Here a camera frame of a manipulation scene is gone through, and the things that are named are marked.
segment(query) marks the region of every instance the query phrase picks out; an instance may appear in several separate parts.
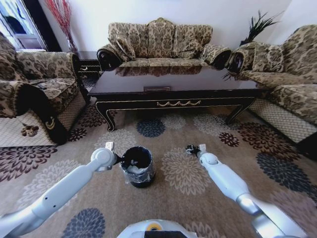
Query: coffee table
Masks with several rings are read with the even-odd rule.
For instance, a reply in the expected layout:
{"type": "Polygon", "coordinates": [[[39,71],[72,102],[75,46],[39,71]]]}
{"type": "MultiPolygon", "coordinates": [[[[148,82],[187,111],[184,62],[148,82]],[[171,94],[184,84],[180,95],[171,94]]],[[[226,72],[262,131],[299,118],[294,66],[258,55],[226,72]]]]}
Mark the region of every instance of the coffee table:
{"type": "Polygon", "coordinates": [[[225,80],[227,73],[209,66],[118,67],[105,71],[89,95],[97,98],[108,131],[115,129],[112,110],[237,106],[226,118],[230,124],[271,89],[250,80],[225,80]]]}

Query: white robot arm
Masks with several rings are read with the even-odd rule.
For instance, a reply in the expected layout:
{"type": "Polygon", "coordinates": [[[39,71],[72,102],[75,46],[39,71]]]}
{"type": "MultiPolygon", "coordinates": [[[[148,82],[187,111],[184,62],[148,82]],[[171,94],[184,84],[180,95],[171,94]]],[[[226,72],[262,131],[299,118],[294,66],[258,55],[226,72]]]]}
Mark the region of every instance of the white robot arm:
{"type": "Polygon", "coordinates": [[[247,213],[256,216],[252,225],[263,238],[306,238],[306,233],[291,218],[273,204],[260,201],[250,194],[247,184],[232,169],[219,161],[216,155],[206,152],[200,145],[195,152],[202,166],[221,192],[239,204],[247,213]]]}
{"type": "MultiPolygon", "coordinates": [[[[109,170],[112,165],[120,162],[121,158],[112,152],[112,147],[113,143],[108,142],[106,148],[95,150],[90,163],[75,168],[27,208],[0,217],[0,238],[18,237],[33,231],[87,184],[93,172],[109,170]]],[[[227,165],[222,164],[217,156],[207,153],[206,146],[200,145],[200,149],[193,148],[194,146],[191,146],[191,149],[186,151],[197,155],[222,193],[237,202],[244,211],[256,216],[252,225],[260,237],[307,237],[305,232],[276,206],[250,195],[247,184],[227,165]]],[[[182,237],[197,237],[175,222],[148,220],[128,226],[118,238],[141,237],[138,236],[140,232],[145,234],[147,228],[152,227],[153,224],[162,231],[180,231],[184,235],[182,237]]]]}
{"type": "Polygon", "coordinates": [[[75,168],[30,206],[0,217],[0,238],[18,237],[33,231],[85,186],[93,172],[111,169],[118,157],[111,151],[112,144],[109,145],[108,149],[95,150],[90,163],[75,168]]]}

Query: decorative plant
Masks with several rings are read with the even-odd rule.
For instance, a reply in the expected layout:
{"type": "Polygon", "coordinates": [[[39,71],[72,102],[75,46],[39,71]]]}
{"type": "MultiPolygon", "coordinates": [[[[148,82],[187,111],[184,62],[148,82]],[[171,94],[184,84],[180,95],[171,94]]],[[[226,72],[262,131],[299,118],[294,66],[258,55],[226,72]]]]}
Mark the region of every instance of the decorative plant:
{"type": "Polygon", "coordinates": [[[261,12],[259,10],[258,11],[258,15],[259,15],[258,19],[256,19],[255,17],[251,17],[249,36],[244,41],[241,41],[241,45],[252,42],[254,40],[254,38],[258,34],[260,34],[265,28],[267,28],[268,26],[276,24],[278,21],[274,21],[274,19],[277,16],[279,16],[279,14],[275,15],[273,17],[270,17],[268,19],[264,19],[264,17],[267,15],[267,12],[264,15],[261,15],[261,12]]]}
{"type": "Polygon", "coordinates": [[[70,34],[71,7],[68,0],[45,0],[48,9],[52,12],[61,30],[68,39],[70,51],[76,52],[77,48],[70,34]]]}

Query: armchair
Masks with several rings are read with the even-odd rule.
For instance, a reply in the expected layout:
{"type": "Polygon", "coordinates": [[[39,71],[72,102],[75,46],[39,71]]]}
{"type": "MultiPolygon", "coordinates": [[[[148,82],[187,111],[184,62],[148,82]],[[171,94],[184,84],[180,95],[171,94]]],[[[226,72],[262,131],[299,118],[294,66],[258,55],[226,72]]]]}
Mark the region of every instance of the armchair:
{"type": "Polygon", "coordinates": [[[282,45],[251,42],[227,66],[239,78],[270,87],[250,110],[303,150],[317,155],[317,25],[298,28],[282,45]]]}
{"type": "Polygon", "coordinates": [[[0,147],[55,145],[88,103],[72,53],[16,52],[0,33],[0,147]]]}
{"type": "Polygon", "coordinates": [[[111,23],[108,34],[110,43],[97,52],[102,70],[108,71],[118,66],[211,65],[223,69],[231,54],[229,48],[210,44],[209,25],[176,25],[158,18],[148,24],[111,23]],[[118,36],[125,38],[126,46],[118,43],[118,36]],[[133,50],[135,56],[125,49],[133,50]]]}

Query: patterned rug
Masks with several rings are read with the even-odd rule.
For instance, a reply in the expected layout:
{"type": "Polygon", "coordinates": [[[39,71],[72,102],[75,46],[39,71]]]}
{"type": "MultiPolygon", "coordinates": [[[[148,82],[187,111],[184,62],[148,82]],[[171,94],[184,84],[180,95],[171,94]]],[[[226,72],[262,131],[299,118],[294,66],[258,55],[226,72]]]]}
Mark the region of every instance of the patterned rug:
{"type": "Polygon", "coordinates": [[[244,112],[230,126],[232,108],[112,112],[116,130],[89,105],[62,146],[0,148],[0,214],[24,208],[91,153],[114,141],[122,155],[141,145],[151,150],[156,178],[148,188],[125,183],[119,165],[96,173],[64,207],[26,238],[114,238],[129,224],[166,219],[206,238],[255,237],[253,217],[226,198],[188,144],[232,168],[251,193],[276,204],[311,237],[317,236],[317,163],[300,155],[271,127],[244,112]]]}

